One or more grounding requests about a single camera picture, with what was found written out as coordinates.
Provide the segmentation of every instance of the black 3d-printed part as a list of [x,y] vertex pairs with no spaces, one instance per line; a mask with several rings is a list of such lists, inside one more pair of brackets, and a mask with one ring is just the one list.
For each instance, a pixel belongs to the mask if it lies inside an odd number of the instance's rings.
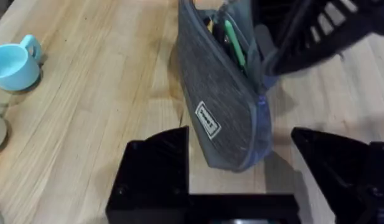
[[269,219],[299,224],[292,195],[189,195],[189,129],[128,143],[106,207],[111,224],[206,224]]
[[384,224],[384,142],[367,145],[305,128],[291,136],[338,224]]

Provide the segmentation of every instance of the pen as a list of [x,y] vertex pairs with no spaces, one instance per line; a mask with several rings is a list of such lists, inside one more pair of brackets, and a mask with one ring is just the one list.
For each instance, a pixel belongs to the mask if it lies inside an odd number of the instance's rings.
[[237,40],[235,30],[233,29],[232,23],[228,20],[225,20],[225,32],[230,39],[230,42],[233,44],[233,48],[235,49],[237,59],[239,61],[240,66],[244,69],[246,65],[246,59],[244,58],[243,52],[241,51],[241,47],[239,41]]

